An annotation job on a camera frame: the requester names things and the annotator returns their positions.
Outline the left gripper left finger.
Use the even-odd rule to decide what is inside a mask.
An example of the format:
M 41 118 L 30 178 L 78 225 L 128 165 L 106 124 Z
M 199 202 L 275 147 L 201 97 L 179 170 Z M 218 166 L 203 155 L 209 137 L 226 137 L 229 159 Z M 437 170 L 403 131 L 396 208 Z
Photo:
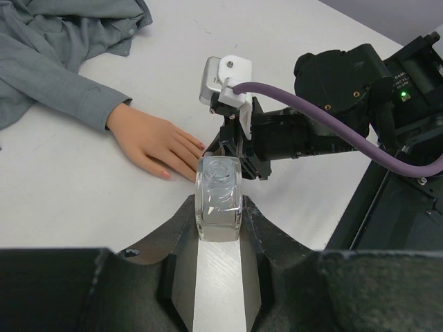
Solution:
M 2 331 L 191 331 L 195 202 L 114 253 L 107 248 L 3 249 Z

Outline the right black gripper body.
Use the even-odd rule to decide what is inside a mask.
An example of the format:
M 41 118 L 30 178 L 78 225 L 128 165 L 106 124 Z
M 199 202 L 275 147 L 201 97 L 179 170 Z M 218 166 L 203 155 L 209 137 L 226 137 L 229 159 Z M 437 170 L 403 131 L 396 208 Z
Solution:
M 240 123 L 239 111 L 222 104 L 217 96 L 210 99 L 210 112 L 224 117 L 218 134 L 209 144 L 204 156 L 229 156 L 239 158 L 242 177 L 246 180 L 267 180 L 271 175 L 271 162 L 260 160 L 254 151 L 253 140 L 248 140 Z

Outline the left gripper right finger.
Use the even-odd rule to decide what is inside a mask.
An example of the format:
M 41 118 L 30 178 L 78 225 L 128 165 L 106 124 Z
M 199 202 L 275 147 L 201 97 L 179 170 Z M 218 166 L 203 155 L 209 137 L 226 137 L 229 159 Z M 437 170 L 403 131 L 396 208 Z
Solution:
M 441 331 L 442 253 L 302 245 L 245 196 L 248 331 Z

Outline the clear nail polish bottle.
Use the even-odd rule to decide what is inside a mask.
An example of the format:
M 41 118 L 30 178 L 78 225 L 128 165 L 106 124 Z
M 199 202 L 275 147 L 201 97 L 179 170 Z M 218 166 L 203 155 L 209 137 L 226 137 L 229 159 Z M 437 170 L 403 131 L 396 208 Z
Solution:
M 242 167 L 236 157 L 205 156 L 197 165 L 195 221 L 199 238 L 233 242 L 242 223 Z

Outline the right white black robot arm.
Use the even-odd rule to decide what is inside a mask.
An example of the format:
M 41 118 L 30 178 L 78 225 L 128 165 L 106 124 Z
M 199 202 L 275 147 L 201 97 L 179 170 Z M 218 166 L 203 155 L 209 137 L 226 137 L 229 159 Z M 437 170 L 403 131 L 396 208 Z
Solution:
M 294 91 L 254 82 L 253 64 L 209 57 L 200 101 L 224 123 L 210 156 L 239 159 L 246 179 L 267 179 L 271 162 L 359 151 L 410 178 L 442 173 L 442 29 L 388 59 L 373 46 L 299 57 Z

